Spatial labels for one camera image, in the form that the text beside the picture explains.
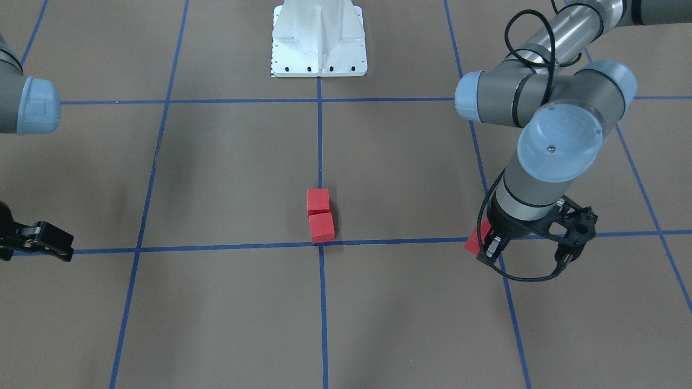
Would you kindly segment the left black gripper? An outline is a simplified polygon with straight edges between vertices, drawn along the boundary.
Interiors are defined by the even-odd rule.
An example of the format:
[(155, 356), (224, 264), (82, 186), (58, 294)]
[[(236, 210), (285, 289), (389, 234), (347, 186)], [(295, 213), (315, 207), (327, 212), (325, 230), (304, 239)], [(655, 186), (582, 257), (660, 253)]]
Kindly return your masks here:
[(544, 215), (536, 220), (521, 220), (500, 209), (497, 203), (484, 203), (481, 205), (476, 227), (480, 227), (482, 219), (489, 220), (491, 231), (475, 259), (486, 265), (494, 265), (510, 241), (536, 232), (539, 224), (544, 223), (547, 217)]

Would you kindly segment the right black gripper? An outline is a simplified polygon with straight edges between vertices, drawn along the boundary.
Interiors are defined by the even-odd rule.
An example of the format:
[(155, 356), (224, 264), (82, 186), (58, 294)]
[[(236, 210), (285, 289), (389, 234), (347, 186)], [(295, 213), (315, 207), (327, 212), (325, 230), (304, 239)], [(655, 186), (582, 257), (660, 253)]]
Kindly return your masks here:
[(32, 226), (14, 221), (11, 210), (1, 202), (1, 260), (10, 261), (15, 251), (48, 254), (69, 263), (74, 255), (74, 236), (48, 222), (39, 221)]

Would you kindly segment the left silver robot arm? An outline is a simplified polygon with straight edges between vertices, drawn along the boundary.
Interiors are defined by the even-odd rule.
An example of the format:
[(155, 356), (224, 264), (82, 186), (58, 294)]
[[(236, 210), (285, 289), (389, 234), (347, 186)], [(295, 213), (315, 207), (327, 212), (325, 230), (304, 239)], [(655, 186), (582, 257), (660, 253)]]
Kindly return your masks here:
[(595, 236), (596, 215), (565, 193), (600, 152), (625, 116), (637, 81), (627, 66), (599, 60), (572, 75), (559, 71), (613, 29), (687, 24), (690, 1), (568, 1), (553, 19), (492, 71), (465, 74), (457, 113), (478, 123), (520, 128), (516, 152), (482, 206), (481, 226), (468, 249), (494, 265), (512, 239), (529, 234), (557, 243), (559, 269)]

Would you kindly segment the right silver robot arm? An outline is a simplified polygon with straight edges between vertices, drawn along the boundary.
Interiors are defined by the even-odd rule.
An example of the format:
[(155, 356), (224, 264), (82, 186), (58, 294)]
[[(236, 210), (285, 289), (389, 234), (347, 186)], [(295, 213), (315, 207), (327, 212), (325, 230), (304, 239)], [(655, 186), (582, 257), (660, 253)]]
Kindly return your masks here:
[[(1, 39), (1, 133), (47, 135), (57, 130), (61, 101), (57, 89), (45, 79), (25, 76), (21, 62)], [(1, 259), (16, 253), (45, 254), (69, 263), (74, 236), (45, 221), (24, 225), (14, 220), (1, 202)]]

